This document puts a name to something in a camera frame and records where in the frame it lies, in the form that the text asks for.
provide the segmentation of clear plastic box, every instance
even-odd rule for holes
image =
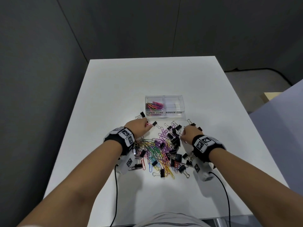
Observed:
[[[145,96],[147,117],[179,117],[185,113],[183,96]]]

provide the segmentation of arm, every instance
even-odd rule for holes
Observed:
[[[200,134],[196,127],[187,126],[181,139],[192,143]],[[301,195],[224,149],[212,150],[209,159],[264,227],[302,225]]]
[[[125,127],[138,138],[153,127],[145,127],[146,121],[146,118],[132,120]],[[82,160],[18,226],[86,227],[95,199],[121,153],[121,144],[113,140],[105,141]]]

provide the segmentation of black wristband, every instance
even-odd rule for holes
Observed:
[[[194,150],[192,153],[203,162],[211,162],[209,160],[209,153],[215,148],[225,149],[225,146],[213,137],[206,135],[197,135],[192,140]]]
[[[126,127],[118,127],[113,129],[105,136],[104,142],[107,140],[114,140],[121,144],[121,155],[127,155],[134,148],[134,134]]]

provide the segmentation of white table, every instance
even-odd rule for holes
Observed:
[[[45,196],[102,143],[109,130],[144,111],[145,95],[183,95],[186,117],[205,134],[287,185],[215,57],[112,59],[89,63]],[[154,127],[146,137],[156,137],[158,132]],[[163,179],[153,177],[147,165],[145,171],[119,175],[114,225],[136,224],[160,212],[197,218],[228,216],[220,182],[214,178],[197,183],[193,168],[187,172],[189,179],[179,173],[175,180],[170,176]],[[225,186],[231,215],[252,214],[226,182]],[[88,226],[109,226],[115,201],[112,172],[94,203]]]

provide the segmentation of person's left hand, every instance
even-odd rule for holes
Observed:
[[[134,119],[132,121],[129,121],[128,123],[125,124],[124,127],[130,129],[134,133],[134,138],[139,138],[140,136],[144,135],[146,132],[148,132],[153,125],[147,125],[147,118],[142,118],[142,119]]]

